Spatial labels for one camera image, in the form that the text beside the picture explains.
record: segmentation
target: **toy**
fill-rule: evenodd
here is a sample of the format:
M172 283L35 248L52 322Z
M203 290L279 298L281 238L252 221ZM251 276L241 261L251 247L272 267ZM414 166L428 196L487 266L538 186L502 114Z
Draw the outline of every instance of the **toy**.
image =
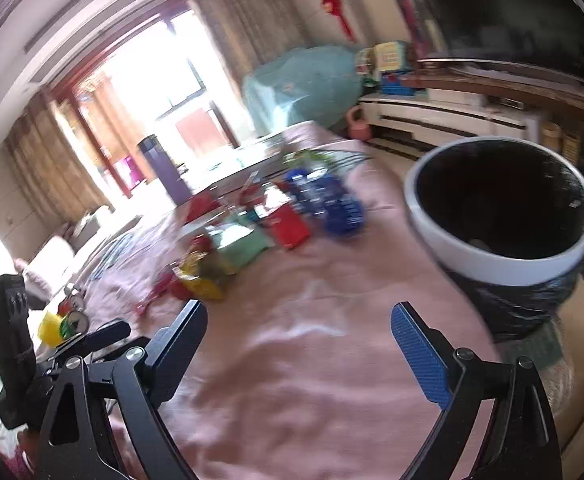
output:
M192 251L174 272L183 286L197 298L220 301L225 297L227 275L215 261L214 253Z
M68 283L64 288L66 297L61 300L56 313L65 317L73 310L83 312L85 310L85 290L74 283Z
M85 334L90 329L90 318L79 310L73 310L61 321L58 330L63 340L77 334Z
M221 207L221 203L216 199L212 191L205 189L186 202L184 223L189 224L219 207Z
M414 95L416 90L402 86L399 72L386 72L381 76L381 92L387 95Z
M62 321L61 316L46 311L38 326L38 338L51 348L59 346L63 342L63 336L61 336Z
M150 305L166 292L171 293L179 300L187 301L192 299L192 293L182 285L174 272L174 269L178 268L178 266L179 263L174 262L159 271L154 279L150 293L135 308L137 316L144 316Z
M355 57L355 65L357 68L357 74L363 76L363 86L374 88L378 83L375 78L377 72L374 48L364 48L363 50L359 50Z
M233 212L223 213L205 229L231 274L237 273L272 245L261 228Z
M303 210L316 218L327 233L344 237L363 229L363 206L327 170L308 173L297 168L288 172L286 181Z
M297 213L286 194L285 182L270 182L263 186L252 184L242 195L242 203L249 215L269 228L272 237L286 249L294 249L305 242L312 233Z
M412 45L405 41L389 41L374 47L376 69L380 72L407 73L412 71Z

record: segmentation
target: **yellow object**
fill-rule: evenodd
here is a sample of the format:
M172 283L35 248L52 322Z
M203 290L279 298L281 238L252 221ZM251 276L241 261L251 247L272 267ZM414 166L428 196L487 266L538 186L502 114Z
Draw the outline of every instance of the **yellow object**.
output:
M63 321L61 316L46 312L41 324L38 326L38 337L52 348L59 346L63 342L60 331L61 321Z
M405 68L405 57L399 45L396 41L390 41L389 43L380 43L374 47L377 70L395 72Z
M558 124L545 121L541 127L541 145L555 153L561 153L563 132Z
M193 251L181 262L181 266L175 269L177 278L181 283L200 300L222 300L226 295L220 285L210 277L201 275L203 261L208 253Z
M563 133L563 156L575 166L579 163L581 137L569 132Z

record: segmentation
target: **pink bedsheet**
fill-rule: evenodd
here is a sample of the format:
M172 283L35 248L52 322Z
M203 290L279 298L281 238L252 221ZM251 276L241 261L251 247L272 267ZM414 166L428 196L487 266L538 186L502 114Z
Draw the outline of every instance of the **pink bedsheet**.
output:
M317 127L304 128L307 139ZM412 235L399 180L370 160L346 184L366 207L363 234L270 249L239 273L227 300L207 304L203 343L160 409L202 479L399 478L439 414L390 332L399 301L454 346L497 359L479 315ZM134 335L151 336L173 321L177 300L154 304L143 320L133 309L157 269L184 253L178 219L137 227L116 265L90 284L92 326L120 316ZM480 436L456 476L469 471ZM130 474L140 478L129 446Z

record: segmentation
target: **pillow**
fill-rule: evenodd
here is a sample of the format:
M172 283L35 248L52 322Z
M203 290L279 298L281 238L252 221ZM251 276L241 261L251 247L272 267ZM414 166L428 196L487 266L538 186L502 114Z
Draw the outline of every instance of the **pillow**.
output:
M38 272L29 268L25 260L15 258L13 263L14 269L23 276L28 306L33 310L43 310L54 296L52 286Z
M66 286L64 272L72 263L73 258L74 250L70 244L59 236L53 236L30 262L28 281L37 283L41 291L39 295L42 298L54 296ZM40 276L42 280L37 280L30 271Z

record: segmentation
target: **black metal bracket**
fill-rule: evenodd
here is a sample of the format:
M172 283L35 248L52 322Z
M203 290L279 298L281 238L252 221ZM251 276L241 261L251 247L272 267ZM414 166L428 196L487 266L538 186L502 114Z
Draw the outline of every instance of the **black metal bracket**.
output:
M520 357L515 365L507 365L484 362L467 348L454 350L443 334L430 329L407 302L394 307L393 325L397 317L407 319L414 328L405 336L394 332L417 378L422 370L416 368L424 362L418 358L432 356L434 350L447 370L452 393L402 480L448 480L466 447L481 402L489 399L494 400L492 415L468 478L561 480L561 451L554 419L529 358ZM422 346L423 353L415 359L414 349L406 344L421 344L418 341L430 346Z
M205 306L192 300L145 348L92 364L79 355L64 359L41 426L35 479L64 480L68 470L77 480L127 479L105 411L104 399L117 399L148 478L196 480L157 407L176 391L207 324Z

